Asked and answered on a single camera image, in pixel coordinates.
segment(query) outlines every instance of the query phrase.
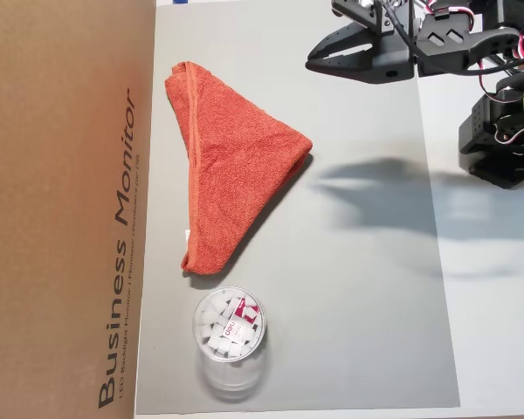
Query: gray table surface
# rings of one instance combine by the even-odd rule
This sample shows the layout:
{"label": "gray table surface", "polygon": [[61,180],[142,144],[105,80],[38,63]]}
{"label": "gray table surface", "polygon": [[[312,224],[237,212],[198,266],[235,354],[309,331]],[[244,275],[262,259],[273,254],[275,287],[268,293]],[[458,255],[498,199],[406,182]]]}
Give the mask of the gray table surface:
{"label": "gray table surface", "polygon": [[[417,83],[303,66],[346,23],[320,0],[157,9],[138,414],[459,405]],[[180,269],[188,160],[163,81],[186,59],[314,142],[306,170],[208,279]],[[233,403],[204,382],[190,330],[220,285],[249,290],[269,317],[261,381]]]}

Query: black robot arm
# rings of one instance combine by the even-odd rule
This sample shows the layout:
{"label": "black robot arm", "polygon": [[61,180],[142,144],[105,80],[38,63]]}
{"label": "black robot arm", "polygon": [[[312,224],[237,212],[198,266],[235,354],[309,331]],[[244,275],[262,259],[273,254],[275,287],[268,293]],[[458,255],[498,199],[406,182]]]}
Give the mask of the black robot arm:
{"label": "black robot arm", "polygon": [[[524,66],[516,68],[524,64],[524,0],[421,3],[423,20],[414,17],[414,0],[332,0],[334,14],[354,22],[324,38],[306,67],[371,84],[412,79],[416,66],[419,77],[504,70],[497,91],[486,92],[460,127],[459,149],[477,155],[470,173],[512,188],[524,180]],[[483,31],[473,33],[478,14]],[[361,50],[338,55],[352,48]],[[484,69],[484,59],[496,67]],[[469,70],[475,64],[480,69]]]}

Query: orange towel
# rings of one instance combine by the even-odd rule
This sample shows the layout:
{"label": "orange towel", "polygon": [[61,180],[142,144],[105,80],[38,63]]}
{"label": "orange towel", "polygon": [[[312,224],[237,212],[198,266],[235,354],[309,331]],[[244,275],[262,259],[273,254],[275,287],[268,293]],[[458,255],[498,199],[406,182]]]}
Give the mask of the orange towel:
{"label": "orange towel", "polygon": [[165,88],[190,163],[190,237],[182,268],[216,273],[313,143],[200,65],[176,65]]}

